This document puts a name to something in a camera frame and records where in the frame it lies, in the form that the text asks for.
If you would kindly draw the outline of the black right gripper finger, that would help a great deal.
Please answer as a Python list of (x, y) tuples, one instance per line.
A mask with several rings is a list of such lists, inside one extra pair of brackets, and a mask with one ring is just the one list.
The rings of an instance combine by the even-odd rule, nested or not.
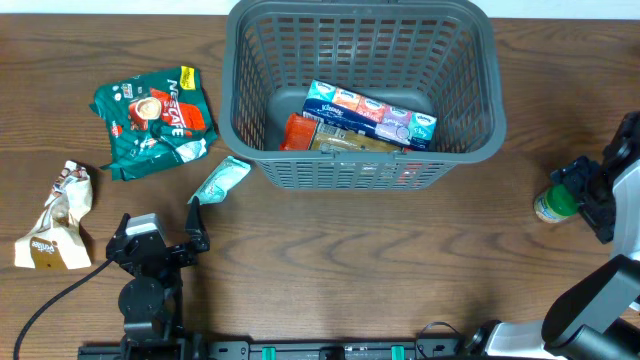
[(599, 170), (600, 164), (586, 156), (580, 156), (569, 165), (554, 170), (550, 179), (554, 185), (564, 185), (575, 200), (587, 194), (588, 183)]
[(579, 205), (578, 212), (591, 230), (598, 235), (601, 228), (601, 217), (598, 206), (589, 203), (581, 203)]

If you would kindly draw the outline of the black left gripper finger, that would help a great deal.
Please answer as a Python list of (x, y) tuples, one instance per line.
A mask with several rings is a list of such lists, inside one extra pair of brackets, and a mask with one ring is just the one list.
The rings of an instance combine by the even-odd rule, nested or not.
[(115, 238), (124, 238), (126, 237), (126, 229), (127, 229), (127, 225), (128, 222), (130, 220), (131, 216), (128, 213), (124, 213), (122, 216), (122, 219), (114, 233), (114, 237)]
[(193, 243), (208, 242), (208, 233), (201, 219), (200, 200), (197, 196), (191, 199), (189, 213), (185, 223), (185, 231)]

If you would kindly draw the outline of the green lid jar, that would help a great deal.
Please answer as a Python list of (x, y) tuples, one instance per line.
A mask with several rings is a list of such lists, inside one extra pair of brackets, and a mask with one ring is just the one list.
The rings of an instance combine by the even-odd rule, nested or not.
[(553, 224), (576, 215), (578, 204), (565, 185), (554, 185), (534, 199), (533, 209), (540, 220)]

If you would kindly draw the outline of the green Nescafe coffee bag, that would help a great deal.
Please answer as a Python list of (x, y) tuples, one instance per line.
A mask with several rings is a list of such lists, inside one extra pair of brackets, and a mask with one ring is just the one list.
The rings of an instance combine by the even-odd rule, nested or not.
[(207, 155), (218, 138), (200, 71), (191, 66), (100, 86), (90, 109), (104, 120), (114, 181), (131, 181)]

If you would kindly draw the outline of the orange pasta packet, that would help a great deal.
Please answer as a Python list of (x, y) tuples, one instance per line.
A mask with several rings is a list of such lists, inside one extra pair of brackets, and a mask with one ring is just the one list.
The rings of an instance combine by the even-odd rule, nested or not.
[(285, 126), (281, 151), (402, 152), (396, 145), (376, 140), (293, 113)]

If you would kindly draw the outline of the Kleenex tissue multipack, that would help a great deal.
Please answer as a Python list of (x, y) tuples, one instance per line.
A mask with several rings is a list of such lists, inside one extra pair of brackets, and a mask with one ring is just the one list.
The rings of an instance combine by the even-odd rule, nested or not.
[(302, 115), (376, 140), (428, 151), (437, 118), (386, 104), (359, 93), (313, 80)]

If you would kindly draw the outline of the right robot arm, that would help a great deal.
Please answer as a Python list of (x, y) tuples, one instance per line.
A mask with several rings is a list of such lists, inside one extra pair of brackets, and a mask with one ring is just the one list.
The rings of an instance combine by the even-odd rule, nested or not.
[(639, 114), (626, 114), (600, 162), (585, 156), (554, 171), (534, 201), (551, 222), (580, 215), (609, 260), (562, 294), (544, 319), (495, 321), (466, 348), (473, 356), (510, 359), (636, 359), (639, 329), (622, 319), (639, 308)]

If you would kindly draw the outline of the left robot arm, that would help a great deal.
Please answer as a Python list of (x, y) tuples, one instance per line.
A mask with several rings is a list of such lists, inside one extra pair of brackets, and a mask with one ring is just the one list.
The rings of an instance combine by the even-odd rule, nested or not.
[(185, 232), (189, 240), (168, 246), (156, 214), (124, 214), (106, 247), (106, 256), (133, 276), (118, 298), (126, 339), (135, 346), (168, 345), (186, 337), (181, 270), (197, 264), (210, 249), (200, 201), (190, 203)]

